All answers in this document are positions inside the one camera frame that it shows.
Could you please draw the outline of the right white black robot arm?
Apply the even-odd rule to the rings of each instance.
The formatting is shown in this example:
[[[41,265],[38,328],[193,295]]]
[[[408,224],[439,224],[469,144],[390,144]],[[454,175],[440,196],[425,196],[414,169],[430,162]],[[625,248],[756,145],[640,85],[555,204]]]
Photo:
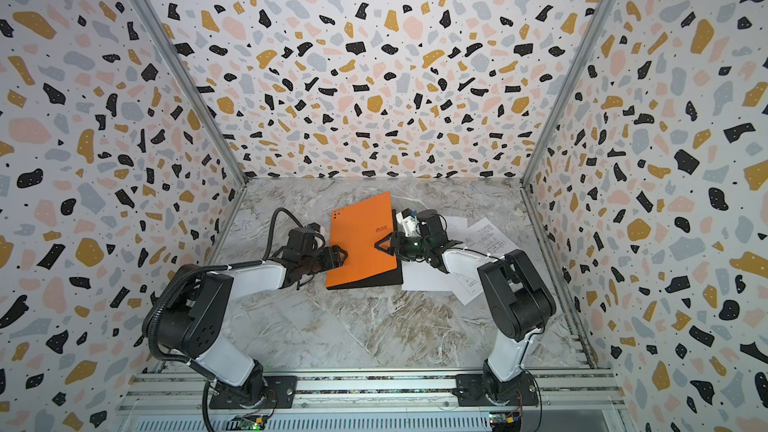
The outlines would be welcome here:
[[[401,263],[427,264],[462,289],[478,288],[497,329],[493,349],[480,374],[456,378],[462,405],[506,405],[523,400],[524,359],[556,313],[555,300],[528,255],[481,252],[451,239],[434,209],[395,215],[394,231],[374,247]]]

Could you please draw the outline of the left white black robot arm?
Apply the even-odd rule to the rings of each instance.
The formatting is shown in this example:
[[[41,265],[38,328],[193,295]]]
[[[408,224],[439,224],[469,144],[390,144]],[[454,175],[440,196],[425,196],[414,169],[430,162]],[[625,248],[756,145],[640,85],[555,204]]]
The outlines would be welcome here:
[[[222,334],[230,304],[261,292],[299,285],[344,265],[348,253],[328,245],[317,224],[296,227],[287,244],[255,261],[184,265],[153,302],[142,324],[151,355],[187,365],[240,407],[267,397],[263,366]]]

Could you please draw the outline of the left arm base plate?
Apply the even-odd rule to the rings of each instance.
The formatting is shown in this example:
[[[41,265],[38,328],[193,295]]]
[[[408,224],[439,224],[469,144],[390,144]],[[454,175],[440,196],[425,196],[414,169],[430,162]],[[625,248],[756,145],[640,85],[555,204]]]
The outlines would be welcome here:
[[[257,375],[239,387],[218,382],[209,400],[213,410],[290,409],[297,389],[295,375]]]

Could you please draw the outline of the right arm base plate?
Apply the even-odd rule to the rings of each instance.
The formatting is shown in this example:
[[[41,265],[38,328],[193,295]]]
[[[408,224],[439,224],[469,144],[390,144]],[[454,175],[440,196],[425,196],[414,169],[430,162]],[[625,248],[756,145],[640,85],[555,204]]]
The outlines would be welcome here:
[[[499,381],[492,373],[459,374],[451,393],[461,407],[518,407],[537,406],[538,388],[533,376],[523,372],[517,377]]]

